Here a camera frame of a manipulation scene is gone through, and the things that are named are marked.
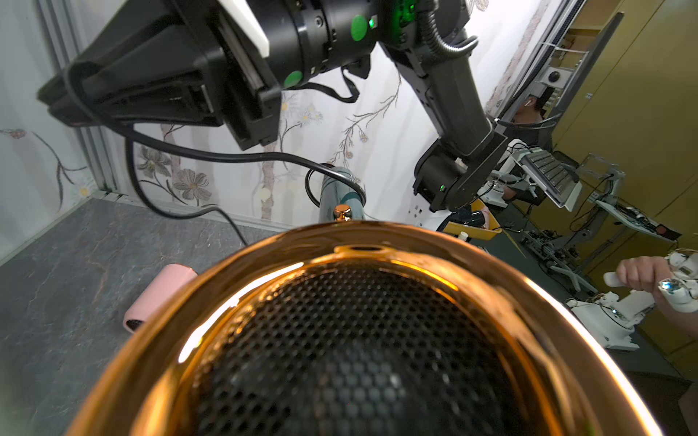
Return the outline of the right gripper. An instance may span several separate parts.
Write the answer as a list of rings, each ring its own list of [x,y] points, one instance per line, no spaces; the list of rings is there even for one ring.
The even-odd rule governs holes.
[[[74,63],[93,104],[123,124],[226,125],[243,150],[278,137],[280,62],[259,54],[220,1],[118,13]],[[48,112],[70,127],[98,125],[61,81],[48,83]]]

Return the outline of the pink hair dryer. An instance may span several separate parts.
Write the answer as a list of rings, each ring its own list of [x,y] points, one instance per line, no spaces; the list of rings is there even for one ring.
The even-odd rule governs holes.
[[[198,273],[188,266],[179,263],[166,265],[125,312],[123,319],[125,330],[133,334],[142,324],[148,322],[180,288],[197,276]]]

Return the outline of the dark green hair dryer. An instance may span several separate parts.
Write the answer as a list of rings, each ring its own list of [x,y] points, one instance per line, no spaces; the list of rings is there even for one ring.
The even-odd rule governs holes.
[[[72,435],[657,435],[614,360],[535,282],[452,236],[341,221],[183,285]]]

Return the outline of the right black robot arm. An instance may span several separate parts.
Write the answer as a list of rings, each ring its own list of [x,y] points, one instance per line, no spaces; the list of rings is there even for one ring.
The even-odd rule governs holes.
[[[463,1],[128,1],[38,99],[70,127],[104,126],[128,146],[222,164],[284,162],[346,183],[325,165],[258,152],[278,138],[282,94],[339,69],[358,99],[382,47],[438,138],[414,169],[432,211],[470,205],[505,152],[481,106]]]

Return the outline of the operator bare hand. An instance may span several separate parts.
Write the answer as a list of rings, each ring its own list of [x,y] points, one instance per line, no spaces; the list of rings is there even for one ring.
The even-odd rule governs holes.
[[[623,285],[654,296],[661,296],[659,283],[673,277],[672,269],[663,257],[642,256],[623,260],[615,272]]]

